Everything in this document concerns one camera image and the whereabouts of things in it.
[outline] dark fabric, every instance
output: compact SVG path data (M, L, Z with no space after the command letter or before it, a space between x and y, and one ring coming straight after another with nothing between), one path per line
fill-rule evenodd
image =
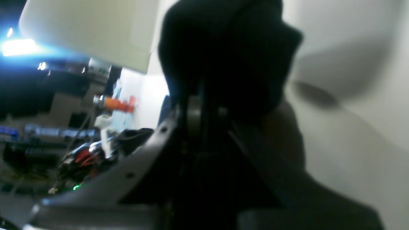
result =
M274 109L301 33L281 18L280 0L181 0L166 14L159 57L172 106L197 93L199 77L219 106L254 120Z
M140 130L125 129L118 135L116 141L119 142L124 153L130 155L139 146L145 144L152 133L153 129L147 128L142 128Z

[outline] white plastic part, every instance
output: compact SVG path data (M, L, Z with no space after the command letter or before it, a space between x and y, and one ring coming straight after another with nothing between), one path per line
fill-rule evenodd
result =
M27 0L20 18L36 42L146 73L165 0Z
M112 117L108 115L100 115L95 119L95 127L99 128L101 131L101 145L102 149L105 152L105 158L109 158L111 156L111 145L108 141L108 131L112 130L110 127L112 122Z

